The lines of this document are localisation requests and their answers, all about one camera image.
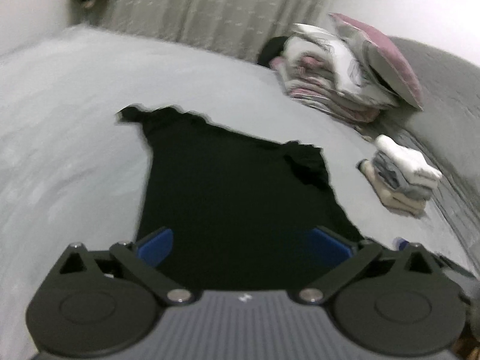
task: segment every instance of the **curtain fold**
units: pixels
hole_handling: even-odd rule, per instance
[[[110,0],[102,27],[255,61],[270,38],[315,23],[323,0]]]

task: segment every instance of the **mattress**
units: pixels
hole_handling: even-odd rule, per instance
[[[0,98],[2,359],[33,355],[25,308],[69,243],[106,249],[134,237],[151,153],[135,126],[116,122],[132,103],[177,104],[249,135],[323,147],[337,201],[364,236],[421,242],[472,268],[433,201],[421,218],[383,207],[355,167],[373,145],[286,97],[269,69],[80,26],[4,55]]]

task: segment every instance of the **stack of folded clothes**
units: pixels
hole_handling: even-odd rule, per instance
[[[326,30],[296,24],[282,56],[270,62],[285,92],[349,123],[368,123],[399,98],[369,77],[347,43]]]
[[[385,207],[420,215],[442,173],[428,165],[420,151],[399,146],[385,135],[375,140],[375,146],[375,157],[361,161],[358,169]]]

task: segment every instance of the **blue gripper pad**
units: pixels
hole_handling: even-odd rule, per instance
[[[149,266],[157,267],[167,258],[173,248],[173,231],[165,229],[153,233],[152,237],[142,239],[137,244],[136,255]]]
[[[354,254],[353,244],[321,228],[309,231],[307,239],[315,260],[323,266],[336,267]]]

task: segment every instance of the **black shirt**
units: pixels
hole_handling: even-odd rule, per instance
[[[169,227],[173,251],[159,270],[187,288],[302,288],[326,268],[308,251],[323,225],[362,239],[335,201],[322,149],[270,142],[201,115],[130,106],[153,150],[137,240]]]

